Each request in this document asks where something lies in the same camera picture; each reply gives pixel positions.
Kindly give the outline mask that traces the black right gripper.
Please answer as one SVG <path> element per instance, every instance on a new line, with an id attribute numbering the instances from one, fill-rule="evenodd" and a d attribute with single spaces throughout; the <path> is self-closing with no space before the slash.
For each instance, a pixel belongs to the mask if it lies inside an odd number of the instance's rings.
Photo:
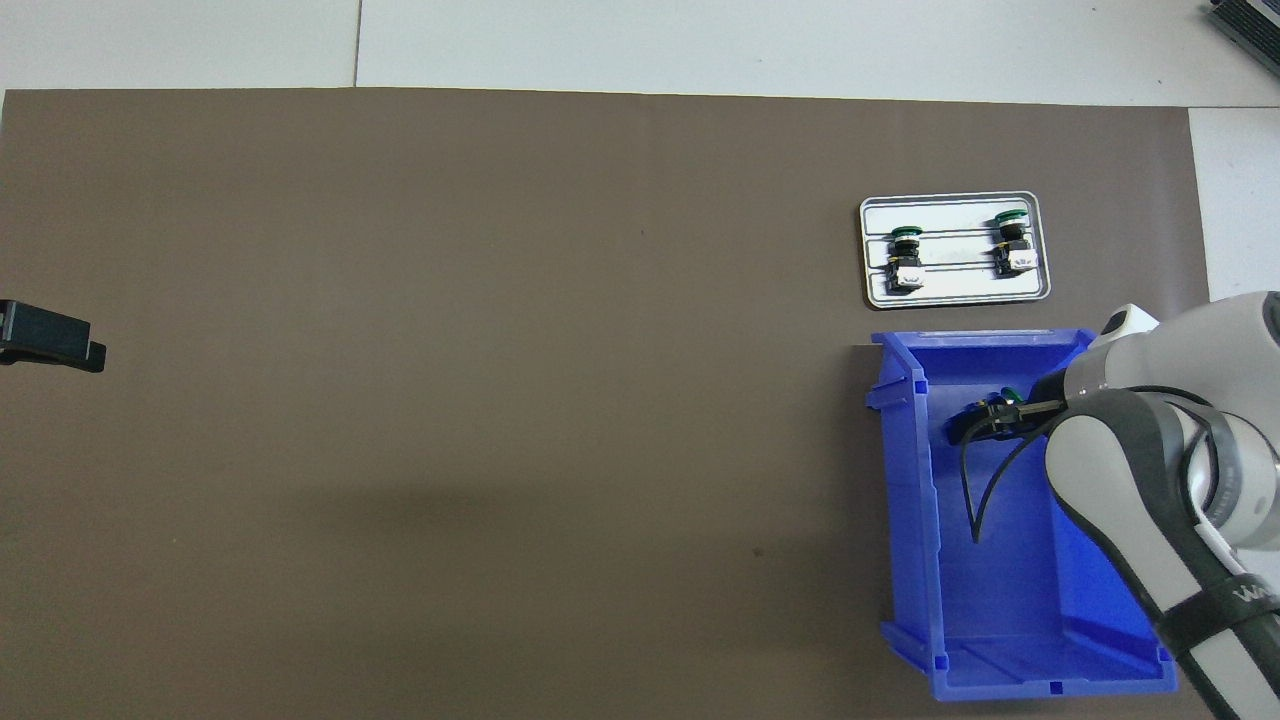
<path id="1" fill-rule="evenodd" d="M 974 402 L 947 420 L 947 442 L 1014 439 L 1057 416 L 1066 406 L 1065 372 L 1041 377 L 1030 388 L 1029 404 Z"/>

